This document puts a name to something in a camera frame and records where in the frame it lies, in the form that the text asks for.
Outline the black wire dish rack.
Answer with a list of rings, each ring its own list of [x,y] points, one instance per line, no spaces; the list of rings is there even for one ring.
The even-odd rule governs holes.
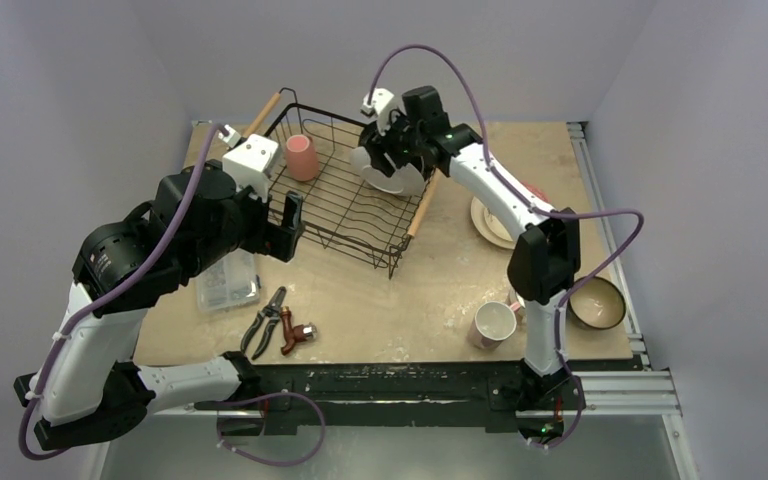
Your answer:
[[[267,119],[264,137],[284,147],[290,137],[305,135],[319,163],[316,177],[301,182],[290,176],[283,159],[279,161],[271,174],[270,221],[282,221],[285,195],[295,192],[303,198],[305,241],[392,277],[417,234],[418,213],[425,207],[431,182],[414,196],[384,193],[369,185],[350,166],[350,152],[365,123],[301,103],[292,88],[279,90]]]

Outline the pink rimmed large plate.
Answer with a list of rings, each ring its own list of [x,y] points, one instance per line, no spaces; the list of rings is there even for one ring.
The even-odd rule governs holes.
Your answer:
[[[478,197],[473,197],[471,199],[471,203],[470,203],[470,218],[471,218],[471,221],[472,221],[475,229],[477,230],[477,232],[485,240],[487,240],[491,244],[493,244],[493,245],[495,245],[497,247],[501,247],[503,249],[513,250],[515,248],[516,241],[515,241],[515,239],[511,235],[510,236],[512,237],[513,242],[512,243],[505,243],[505,242],[502,242],[502,241],[498,240],[497,238],[495,238],[492,235],[492,233],[489,231],[489,229],[487,228],[487,226],[485,224],[484,217],[483,217],[484,207],[486,207],[486,206],[480,201],[480,199]]]

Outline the cream floral small plate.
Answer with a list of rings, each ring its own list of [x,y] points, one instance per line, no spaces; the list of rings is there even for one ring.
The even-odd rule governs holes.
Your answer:
[[[513,239],[505,226],[487,207],[484,207],[483,217],[487,228],[495,238],[505,243],[513,242]]]

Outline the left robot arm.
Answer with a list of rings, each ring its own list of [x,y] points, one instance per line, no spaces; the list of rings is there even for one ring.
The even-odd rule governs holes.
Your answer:
[[[291,260],[304,229],[302,206],[298,193],[287,193],[283,218],[273,224],[268,200],[239,189],[209,161],[164,177],[152,200],[88,235],[50,352],[36,373],[14,383],[25,409],[21,452],[31,455],[30,438],[39,443],[39,460],[105,443],[151,414],[190,403],[252,405],[259,378],[244,354],[151,368],[134,363],[136,342],[162,296],[227,254],[242,249]]]

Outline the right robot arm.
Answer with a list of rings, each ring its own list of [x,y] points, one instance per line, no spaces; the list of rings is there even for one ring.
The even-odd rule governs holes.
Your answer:
[[[468,189],[514,240],[507,277],[522,299],[527,328],[521,396],[533,406],[548,405],[570,377],[561,298],[581,267],[573,211],[553,210],[495,159],[479,133],[467,124],[452,125],[431,86],[401,97],[376,88],[361,111],[370,122],[350,163],[363,181],[388,194],[413,196],[440,173]]]

